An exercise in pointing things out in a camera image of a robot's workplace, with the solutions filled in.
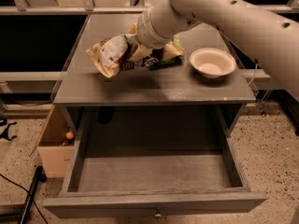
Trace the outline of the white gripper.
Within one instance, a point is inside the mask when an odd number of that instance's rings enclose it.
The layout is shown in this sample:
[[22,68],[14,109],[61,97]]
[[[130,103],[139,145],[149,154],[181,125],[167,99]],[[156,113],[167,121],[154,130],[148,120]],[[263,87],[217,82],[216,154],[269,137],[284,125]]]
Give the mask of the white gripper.
[[137,33],[139,43],[134,44],[128,54],[129,62],[139,61],[161,49],[177,33],[178,15],[172,8],[149,8],[145,10],[129,29],[129,35]]

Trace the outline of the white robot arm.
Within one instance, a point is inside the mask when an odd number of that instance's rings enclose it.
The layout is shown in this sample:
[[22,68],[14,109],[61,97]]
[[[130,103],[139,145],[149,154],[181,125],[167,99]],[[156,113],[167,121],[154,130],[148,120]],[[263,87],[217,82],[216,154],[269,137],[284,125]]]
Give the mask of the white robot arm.
[[219,30],[299,99],[299,23],[243,0],[162,0],[137,20],[136,40],[160,49],[199,23]]

